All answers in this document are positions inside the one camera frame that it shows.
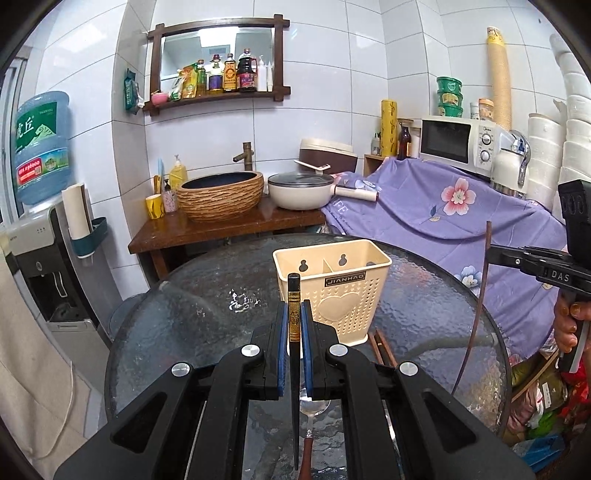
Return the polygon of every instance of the yellow hand soap bottle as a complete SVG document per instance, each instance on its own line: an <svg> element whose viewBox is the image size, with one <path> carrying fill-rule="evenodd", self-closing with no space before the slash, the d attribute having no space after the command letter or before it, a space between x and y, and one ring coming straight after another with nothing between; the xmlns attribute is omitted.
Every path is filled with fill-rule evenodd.
<svg viewBox="0 0 591 480"><path fill-rule="evenodd" d="M170 170L170 173L168 174L168 178L170 179L170 186L173 190L177 190L183 183L185 183L189 177L187 175L187 167L185 167L180 159L178 158L178 155L175 155L175 158L177 159L176 162L174 162L174 167Z"/></svg>

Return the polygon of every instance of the spoon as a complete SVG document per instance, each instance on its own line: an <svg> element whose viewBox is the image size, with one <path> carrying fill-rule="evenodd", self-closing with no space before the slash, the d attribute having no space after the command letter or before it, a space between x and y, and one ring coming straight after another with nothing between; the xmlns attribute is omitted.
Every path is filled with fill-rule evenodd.
<svg viewBox="0 0 591 480"><path fill-rule="evenodd" d="M308 417L308 425L306 438L304 439L304 452L301 456L300 474L298 480L311 480L312 476L310 473L311 462L312 462L312 423L314 417L324 412L330 405L330 400L312 400L307 392L306 388L300 390L300 412Z"/></svg>

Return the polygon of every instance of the stacked green tubs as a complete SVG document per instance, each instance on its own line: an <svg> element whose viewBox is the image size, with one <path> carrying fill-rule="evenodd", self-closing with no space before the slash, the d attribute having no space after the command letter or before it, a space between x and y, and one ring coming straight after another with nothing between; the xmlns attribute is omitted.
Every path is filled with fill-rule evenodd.
<svg viewBox="0 0 591 480"><path fill-rule="evenodd" d="M439 97L439 115L461 117L464 109L462 108L462 83L451 77L437 78L437 96Z"/></svg>

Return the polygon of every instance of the hand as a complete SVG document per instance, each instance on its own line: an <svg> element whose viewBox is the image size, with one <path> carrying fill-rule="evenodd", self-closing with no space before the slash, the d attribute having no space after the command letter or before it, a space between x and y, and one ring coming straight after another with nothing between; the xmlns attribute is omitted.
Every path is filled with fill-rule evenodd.
<svg viewBox="0 0 591 480"><path fill-rule="evenodd" d="M554 339L558 348L564 353L569 353L577 346L577 338L574 333L577 331L577 324L573 319L591 320L591 302L573 303L570 308L564 299L562 292L558 294L556 305L554 305ZM591 337L587 338L585 352L591 355Z"/></svg>

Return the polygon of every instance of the microwave control panel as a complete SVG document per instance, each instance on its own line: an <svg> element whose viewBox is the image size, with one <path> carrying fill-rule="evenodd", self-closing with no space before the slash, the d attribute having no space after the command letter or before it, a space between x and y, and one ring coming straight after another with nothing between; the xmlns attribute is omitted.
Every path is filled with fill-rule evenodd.
<svg viewBox="0 0 591 480"><path fill-rule="evenodd" d="M476 165L483 170L490 171L492 159L495 156L495 131L486 125L479 125L478 147L476 149Z"/></svg>

